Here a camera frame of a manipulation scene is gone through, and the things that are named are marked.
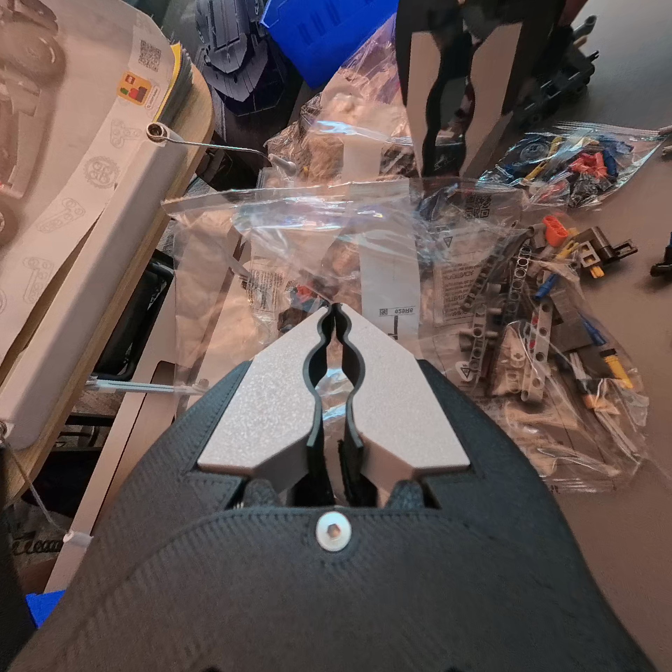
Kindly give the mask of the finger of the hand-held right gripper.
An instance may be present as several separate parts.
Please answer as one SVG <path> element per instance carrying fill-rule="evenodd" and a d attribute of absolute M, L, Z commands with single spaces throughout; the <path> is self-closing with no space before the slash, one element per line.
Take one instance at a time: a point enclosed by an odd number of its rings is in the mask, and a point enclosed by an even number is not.
<path fill-rule="evenodd" d="M 521 29 L 522 24 L 497 26 L 475 51 L 470 69 L 474 107 L 464 134 L 461 177 L 478 177 L 486 169 L 511 119 L 503 106 Z"/>
<path fill-rule="evenodd" d="M 457 176 L 466 157 L 468 33 L 419 31 L 411 40 L 411 139 L 420 176 Z"/>

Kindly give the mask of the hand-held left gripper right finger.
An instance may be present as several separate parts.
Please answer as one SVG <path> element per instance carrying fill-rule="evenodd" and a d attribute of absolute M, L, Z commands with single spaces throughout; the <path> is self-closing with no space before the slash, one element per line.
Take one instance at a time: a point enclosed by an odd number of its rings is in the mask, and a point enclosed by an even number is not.
<path fill-rule="evenodd" d="M 469 469 L 421 361 L 353 308 L 339 310 L 341 368 L 353 387 L 339 445 L 348 503 L 374 507 L 399 482 Z"/>

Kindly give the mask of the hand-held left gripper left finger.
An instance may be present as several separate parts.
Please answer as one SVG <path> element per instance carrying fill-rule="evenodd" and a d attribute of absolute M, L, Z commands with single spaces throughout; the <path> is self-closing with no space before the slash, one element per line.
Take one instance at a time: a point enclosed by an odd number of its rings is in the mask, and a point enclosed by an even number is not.
<path fill-rule="evenodd" d="M 299 506 L 334 503 L 316 390 L 333 322 L 332 308 L 319 308 L 246 362 L 197 459 L 201 471 L 265 479 L 276 492 L 293 490 Z"/>

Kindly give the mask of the dark grey lego chassis frame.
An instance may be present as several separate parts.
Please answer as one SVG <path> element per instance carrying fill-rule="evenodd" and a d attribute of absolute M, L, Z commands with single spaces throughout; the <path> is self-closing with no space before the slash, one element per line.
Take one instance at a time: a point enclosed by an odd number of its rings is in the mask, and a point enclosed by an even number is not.
<path fill-rule="evenodd" d="M 561 106 L 576 102 L 585 94 L 600 53 L 596 50 L 586 55 L 581 48 L 596 23 L 597 16 L 589 15 L 577 28 L 566 25 L 554 29 L 533 67 L 533 83 L 514 110 L 512 121 L 517 128 L 537 126 Z"/>

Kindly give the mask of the small clear bag of pins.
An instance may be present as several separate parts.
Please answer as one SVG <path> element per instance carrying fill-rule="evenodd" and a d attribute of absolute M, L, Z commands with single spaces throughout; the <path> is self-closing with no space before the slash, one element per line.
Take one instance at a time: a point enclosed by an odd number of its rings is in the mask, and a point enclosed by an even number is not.
<path fill-rule="evenodd" d="M 665 138 L 655 130 L 560 122 L 525 132 L 479 182 L 521 189 L 533 205 L 590 208 L 622 188 Z"/>

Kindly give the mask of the large clear plastic bag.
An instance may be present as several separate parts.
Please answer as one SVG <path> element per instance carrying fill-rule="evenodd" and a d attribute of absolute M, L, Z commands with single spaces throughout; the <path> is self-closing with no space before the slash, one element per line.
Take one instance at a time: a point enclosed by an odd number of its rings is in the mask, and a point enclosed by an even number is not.
<path fill-rule="evenodd" d="M 206 390 L 341 303 L 422 357 L 432 242 L 410 181 L 226 191 L 166 203 L 175 221 L 175 383 Z"/>

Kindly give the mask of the dark lego set box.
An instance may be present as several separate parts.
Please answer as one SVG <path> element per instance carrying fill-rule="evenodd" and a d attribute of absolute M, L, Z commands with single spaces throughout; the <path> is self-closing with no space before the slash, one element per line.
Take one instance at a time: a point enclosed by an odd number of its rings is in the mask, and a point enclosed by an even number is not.
<path fill-rule="evenodd" d="M 196 1 L 197 65 L 211 93 L 214 148 L 199 176 L 217 191 L 252 188 L 266 143 L 290 124 L 305 82 L 263 23 L 268 1 Z"/>

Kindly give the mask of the white lego instruction booklet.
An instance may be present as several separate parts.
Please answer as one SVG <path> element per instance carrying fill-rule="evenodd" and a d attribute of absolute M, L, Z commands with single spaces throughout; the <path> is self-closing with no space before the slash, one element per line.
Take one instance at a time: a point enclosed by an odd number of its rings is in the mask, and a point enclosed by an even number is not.
<path fill-rule="evenodd" d="M 124 1 L 1 2 L 1 364 L 139 158 L 171 44 Z"/>

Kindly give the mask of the blue plastic bin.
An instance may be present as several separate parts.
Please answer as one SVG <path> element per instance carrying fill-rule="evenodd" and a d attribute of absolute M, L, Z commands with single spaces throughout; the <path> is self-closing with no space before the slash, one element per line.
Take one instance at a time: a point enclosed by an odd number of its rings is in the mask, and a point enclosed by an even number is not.
<path fill-rule="evenodd" d="M 261 22 L 312 89 L 332 78 L 398 1 L 268 1 Z"/>

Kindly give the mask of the clear bag of mixed pieces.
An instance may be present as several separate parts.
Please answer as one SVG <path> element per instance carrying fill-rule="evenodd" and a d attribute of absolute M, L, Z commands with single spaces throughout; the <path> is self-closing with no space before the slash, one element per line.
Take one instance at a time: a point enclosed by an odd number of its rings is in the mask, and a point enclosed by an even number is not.
<path fill-rule="evenodd" d="M 597 249 L 570 222 L 551 210 L 415 224 L 421 351 L 552 491 L 607 492 L 648 458 L 649 398 L 585 297 Z"/>

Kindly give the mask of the grey block with yellow pins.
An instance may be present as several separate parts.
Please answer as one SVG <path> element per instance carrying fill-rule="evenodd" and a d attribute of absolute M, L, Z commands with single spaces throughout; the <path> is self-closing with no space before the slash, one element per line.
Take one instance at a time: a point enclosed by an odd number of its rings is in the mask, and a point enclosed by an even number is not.
<path fill-rule="evenodd" d="M 572 242 L 576 243 L 575 251 L 578 253 L 581 268 L 595 280 L 604 277 L 606 266 L 638 252 L 631 239 L 613 244 L 600 226 L 592 226 L 576 234 Z"/>

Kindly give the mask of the yellow-edged booklet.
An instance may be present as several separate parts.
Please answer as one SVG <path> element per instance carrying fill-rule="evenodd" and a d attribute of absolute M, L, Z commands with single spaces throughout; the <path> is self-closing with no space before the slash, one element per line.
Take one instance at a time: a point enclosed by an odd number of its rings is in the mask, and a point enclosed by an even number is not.
<path fill-rule="evenodd" d="M 171 51 L 174 56 L 173 72 L 169 87 L 164 99 L 156 112 L 153 121 L 173 127 L 181 107 L 192 88 L 192 61 L 187 50 L 180 42 L 172 44 Z"/>

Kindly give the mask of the blue plastic box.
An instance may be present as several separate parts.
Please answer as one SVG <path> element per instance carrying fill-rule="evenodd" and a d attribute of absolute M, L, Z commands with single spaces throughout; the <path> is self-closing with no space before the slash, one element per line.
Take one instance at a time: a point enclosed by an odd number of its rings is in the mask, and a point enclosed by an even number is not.
<path fill-rule="evenodd" d="M 36 628 L 42 627 L 64 593 L 64 590 L 58 590 L 45 593 L 28 593 L 25 596 L 30 616 Z"/>

